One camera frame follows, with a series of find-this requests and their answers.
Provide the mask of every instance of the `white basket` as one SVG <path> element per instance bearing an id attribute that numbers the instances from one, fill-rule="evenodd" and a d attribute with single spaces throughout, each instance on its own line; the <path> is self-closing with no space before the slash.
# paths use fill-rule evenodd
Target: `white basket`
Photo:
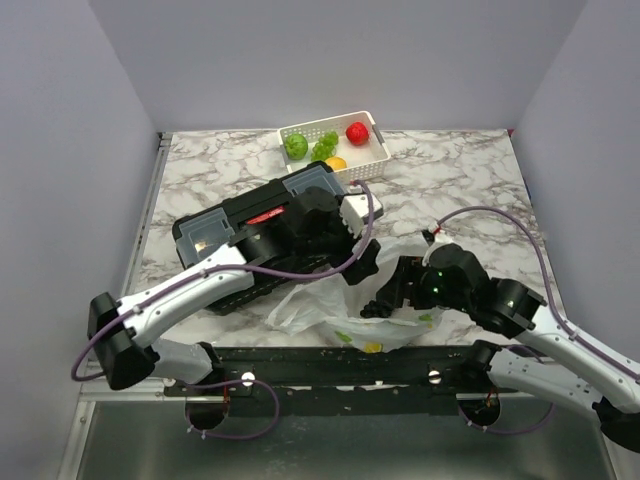
<path id="1" fill-rule="evenodd" d="M 369 130 L 369 141 L 361 146 L 353 145 L 346 137 L 347 127 L 354 122 L 362 122 Z M 335 131 L 340 140 L 336 146 L 337 157 L 342 157 L 348 167 L 336 175 L 343 183 L 353 180 L 368 180 L 384 174 L 387 161 L 391 159 L 389 148 L 369 112 L 354 112 L 337 117 L 324 118 L 315 122 L 300 123 L 278 129 L 278 141 L 282 157 L 289 173 L 306 167 L 311 162 L 311 150 L 323 134 Z M 290 160 L 284 148 L 284 140 L 292 133 L 301 133 L 309 142 L 309 151 L 302 160 Z"/>

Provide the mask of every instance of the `white plastic bag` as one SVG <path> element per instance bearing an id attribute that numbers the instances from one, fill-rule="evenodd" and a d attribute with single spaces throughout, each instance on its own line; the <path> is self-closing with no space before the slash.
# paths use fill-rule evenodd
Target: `white plastic bag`
<path id="1" fill-rule="evenodd" d="M 433 332 L 442 310 L 396 310 L 391 318 L 360 318 L 360 310 L 382 287 L 396 268 L 400 255 L 422 257 L 427 245 L 422 237 L 378 239 L 380 271 L 360 284 L 348 286 L 341 275 L 297 285 L 269 314 L 266 323 L 295 335 L 317 325 L 335 345 L 352 345 L 368 353 L 388 352 Z"/>

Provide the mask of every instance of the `marble table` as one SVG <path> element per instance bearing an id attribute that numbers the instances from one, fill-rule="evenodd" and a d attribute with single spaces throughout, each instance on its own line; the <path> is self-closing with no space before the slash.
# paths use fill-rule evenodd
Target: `marble table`
<path id="1" fill-rule="evenodd" d="M 429 222 L 463 206 L 503 208 L 521 219 L 542 242 L 524 181 L 505 130 L 383 132 L 393 159 L 383 178 L 370 180 L 385 215 L 374 236 L 420 235 Z M 135 290 L 182 270 L 171 236 L 175 220 L 285 175 L 275 131 L 175 133 L 154 207 Z M 544 293 L 540 267 L 526 237 L 501 217 L 472 213 L 450 220 L 447 231 L 473 251 L 490 275 L 519 280 Z M 335 344 L 316 328 L 289 336 L 264 324 L 293 288 L 280 287 L 225 317 L 202 310 L 165 338 L 218 346 L 325 346 Z M 419 345 L 466 345 L 477 339 L 507 343 L 484 332 L 464 314 L 447 311 L 435 332 Z"/>

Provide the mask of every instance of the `wall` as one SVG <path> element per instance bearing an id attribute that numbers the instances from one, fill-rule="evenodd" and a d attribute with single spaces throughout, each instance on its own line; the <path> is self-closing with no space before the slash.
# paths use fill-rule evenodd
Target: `wall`
<path id="1" fill-rule="evenodd" d="M 0 471 L 54 478 L 89 300 L 123 279 L 157 136 L 83 0 L 0 5 Z"/>
<path id="2" fill-rule="evenodd" d="M 638 25 L 637 0 L 590 0 L 514 136 L 569 316 L 635 360 Z"/>
<path id="3" fill-rule="evenodd" d="M 584 0 L 90 0 L 159 130 L 513 127 Z"/>

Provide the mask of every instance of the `red apple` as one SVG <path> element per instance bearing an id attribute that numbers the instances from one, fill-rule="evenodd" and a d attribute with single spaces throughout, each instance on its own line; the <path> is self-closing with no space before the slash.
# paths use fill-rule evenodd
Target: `red apple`
<path id="1" fill-rule="evenodd" d="M 352 123 L 345 133 L 354 145 L 363 145 L 369 141 L 369 130 L 362 122 Z"/>

